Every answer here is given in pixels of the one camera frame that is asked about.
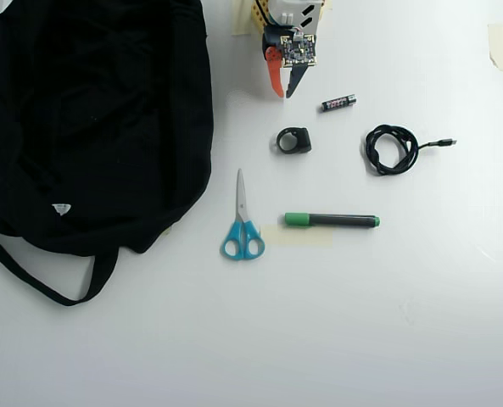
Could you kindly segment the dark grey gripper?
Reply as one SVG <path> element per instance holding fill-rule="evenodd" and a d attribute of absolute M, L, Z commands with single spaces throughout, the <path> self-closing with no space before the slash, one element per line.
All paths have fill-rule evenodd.
<path fill-rule="evenodd" d="M 262 35 L 262 51 L 267 64 L 271 87 L 280 98 L 285 98 L 281 80 L 282 64 L 294 64 L 294 36 L 297 28 L 290 25 L 267 25 Z M 286 98 L 291 98 L 309 68 L 308 65 L 292 67 Z"/>

